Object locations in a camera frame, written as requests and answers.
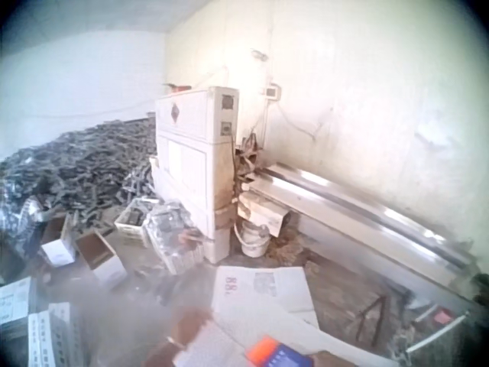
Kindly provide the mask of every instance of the ceiling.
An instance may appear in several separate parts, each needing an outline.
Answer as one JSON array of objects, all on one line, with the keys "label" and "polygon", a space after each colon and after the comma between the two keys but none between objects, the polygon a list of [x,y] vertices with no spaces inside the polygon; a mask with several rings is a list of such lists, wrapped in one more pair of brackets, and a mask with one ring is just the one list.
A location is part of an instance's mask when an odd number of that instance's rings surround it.
[{"label": "ceiling", "polygon": [[24,0],[2,25],[2,55],[86,31],[166,32],[209,0]]}]

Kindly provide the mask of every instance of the open cardboard box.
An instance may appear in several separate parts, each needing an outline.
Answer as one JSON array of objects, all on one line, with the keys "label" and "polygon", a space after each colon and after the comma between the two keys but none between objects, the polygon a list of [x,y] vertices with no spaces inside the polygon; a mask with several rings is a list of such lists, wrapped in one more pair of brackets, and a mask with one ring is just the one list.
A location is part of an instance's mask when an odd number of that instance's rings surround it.
[{"label": "open cardboard box", "polygon": [[72,234],[73,221],[70,214],[52,218],[40,239],[40,246],[55,268],[76,260],[75,242]]},{"label": "open cardboard box", "polygon": [[97,231],[83,236],[76,243],[90,270],[104,287],[113,288],[128,275],[113,247]]}]

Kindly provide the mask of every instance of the white wall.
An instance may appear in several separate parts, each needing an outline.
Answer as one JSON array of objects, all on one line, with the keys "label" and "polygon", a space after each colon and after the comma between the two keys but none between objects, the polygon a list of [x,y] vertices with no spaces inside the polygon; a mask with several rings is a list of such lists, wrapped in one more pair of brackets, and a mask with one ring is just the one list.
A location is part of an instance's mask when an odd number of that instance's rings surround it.
[{"label": "white wall", "polygon": [[164,34],[82,33],[0,61],[0,159],[63,132],[139,119],[163,92]]},{"label": "white wall", "polygon": [[[435,0],[214,0],[167,37],[169,82],[241,90],[238,139],[257,126],[281,161],[473,238],[485,271],[487,61]],[[283,90],[268,107],[267,81]]]}]

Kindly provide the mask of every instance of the white bucket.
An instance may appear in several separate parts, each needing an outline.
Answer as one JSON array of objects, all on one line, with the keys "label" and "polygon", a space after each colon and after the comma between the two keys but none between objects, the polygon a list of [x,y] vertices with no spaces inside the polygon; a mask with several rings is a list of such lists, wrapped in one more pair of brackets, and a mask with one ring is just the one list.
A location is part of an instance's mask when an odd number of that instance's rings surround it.
[{"label": "white bucket", "polygon": [[267,251],[270,233],[266,226],[257,227],[249,222],[243,222],[240,233],[235,223],[235,234],[241,243],[241,250],[250,258],[259,258]]}]

